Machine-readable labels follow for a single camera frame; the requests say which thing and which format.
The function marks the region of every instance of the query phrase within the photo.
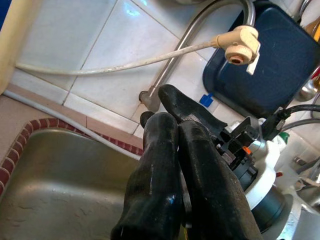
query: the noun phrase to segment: stainless steel sink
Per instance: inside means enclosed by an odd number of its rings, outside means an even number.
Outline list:
[[[0,240],[108,240],[137,164],[74,132],[36,131],[0,199]]]

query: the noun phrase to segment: metal pipe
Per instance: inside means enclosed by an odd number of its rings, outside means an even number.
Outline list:
[[[215,10],[227,6],[237,4],[243,7],[243,25],[254,26],[256,19],[255,6],[250,0],[216,0],[206,6],[191,22],[186,29],[184,35],[176,46],[175,50],[184,48],[190,41],[192,41],[198,33],[201,24],[204,20]],[[139,94],[139,100],[148,108],[149,111],[157,112],[160,106],[160,100],[158,97],[158,88],[166,83],[167,79],[171,75],[180,57],[173,57],[169,59],[159,75],[157,76],[154,84],[148,91],[142,91]]]

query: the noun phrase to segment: blue plastic tab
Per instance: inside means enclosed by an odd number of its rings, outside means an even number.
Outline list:
[[[206,108],[208,108],[212,102],[214,101],[211,97],[213,96],[212,93],[209,93],[208,95],[203,95],[199,101],[199,103],[201,103],[203,106],[205,106]]]

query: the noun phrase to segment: beige plastic fitting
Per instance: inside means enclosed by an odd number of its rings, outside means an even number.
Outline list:
[[[224,49],[224,56],[231,64],[251,64],[259,54],[258,35],[252,26],[238,26],[233,31],[215,36],[212,39],[213,47]]]

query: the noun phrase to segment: white tile wall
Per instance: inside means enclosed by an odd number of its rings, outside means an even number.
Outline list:
[[[22,51],[24,63],[60,69],[115,66],[172,51],[193,17],[211,0],[199,5],[180,5],[174,0],[44,0]],[[272,0],[294,15],[301,0]],[[217,10],[203,24],[193,43],[210,40],[229,29],[240,7]],[[184,56],[168,83],[199,101],[206,91],[203,69],[213,48]],[[163,62],[129,71],[92,77],[61,77],[16,71],[12,82],[112,125],[142,137],[140,91],[149,89]],[[231,123],[243,117],[215,100],[208,110]],[[288,122],[306,118],[295,113]],[[290,132],[281,162],[295,155],[311,160],[320,154],[319,127],[297,127]]]

